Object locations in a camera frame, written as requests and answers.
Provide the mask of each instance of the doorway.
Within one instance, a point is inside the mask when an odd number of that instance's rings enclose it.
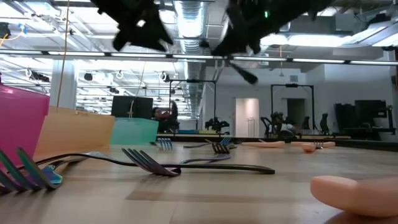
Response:
[[[287,99],[287,115],[288,123],[301,129],[301,125],[305,118],[305,99]]]
[[[258,138],[259,100],[255,98],[237,98],[234,124],[236,137]]]

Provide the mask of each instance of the wall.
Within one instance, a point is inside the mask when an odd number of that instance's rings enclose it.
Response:
[[[278,87],[274,90],[274,111],[281,110],[283,98],[304,98],[310,94],[303,88]],[[259,100],[259,116],[271,115],[271,87],[270,86],[243,86],[243,85],[217,85],[216,115],[230,124],[231,133],[234,133],[235,98],[257,98]],[[264,125],[259,125],[259,135],[265,133]]]
[[[179,120],[179,123],[180,130],[196,130],[197,121],[194,119]]]
[[[379,60],[388,60],[387,54]],[[385,100],[393,105],[394,86],[391,83],[390,67],[367,65],[320,65],[307,73],[307,83],[315,85],[316,124],[322,113],[328,113],[328,126],[338,131],[333,104],[350,103],[355,100]],[[388,127],[387,119],[375,119],[378,126]],[[384,141],[396,137],[382,134]]]
[[[202,128],[205,128],[205,123],[214,118],[214,85],[206,83],[203,87],[202,94]]]
[[[211,70],[206,70],[206,72],[209,71],[209,75],[213,75],[211,73]],[[297,75],[298,76],[298,84],[305,84],[305,73],[302,73],[299,69],[295,68],[285,68],[282,69],[282,73],[284,74],[283,77],[280,76],[280,69],[276,68],[274,70],[269,70],[268,68],[255,68],[255,69],[249,69],[249,72],[253,73],[254,75],[257,75],[259,81],[258,85],[271,85],[271,84],[286,84],[286,83],[291,83],[290,82],[290,76],[291,75]],[[223,72],[220,75],[220,79],[218,80],[217,85],[244,85],[244,86],[250,86],[249,84],[244,81],[242,76],[240,76],[237,71],[233,70],[230,67],[226,67],[223,69]]]

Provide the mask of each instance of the monitor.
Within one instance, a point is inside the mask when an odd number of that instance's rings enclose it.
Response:
[[[131,103],[133,100],[134,104],[132,106],[132,117],[151,119],[152,105],[154,102],[153,98],[135,96],[114,96],[111,114],[117,118],[128,118]]]
[[[385,100],[356,100],[355,113],[357,117],[368,114],[372,118],[387,118]]]

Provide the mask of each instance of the table surface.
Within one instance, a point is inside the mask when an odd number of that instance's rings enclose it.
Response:
[[[174,151],[143,149],[160,162],[180,162],[213,155],[211,147]],[[128,161],[113,147],[109,154]],[[271,167],[275,175],[246,171],[183,169],[179,177],[149,175],[138,167],[123,167],[88,159],[61,170],[57,190],[0,197],[2,224],[124,224],[124,223],[398,223],[398,218],[357,217],[324,205],[310,193],[318,175],[353,179],[389,177],[398,173],[398,154],[352,148],[323,149],[304,154],[288,144],[283,149],[238,146],[221,164]]]

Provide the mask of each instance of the pink cup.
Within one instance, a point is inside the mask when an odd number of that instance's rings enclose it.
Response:
[[[0,84],[0,148],[16,166],[17,147],[33,157],[49,103],[49,96]]]

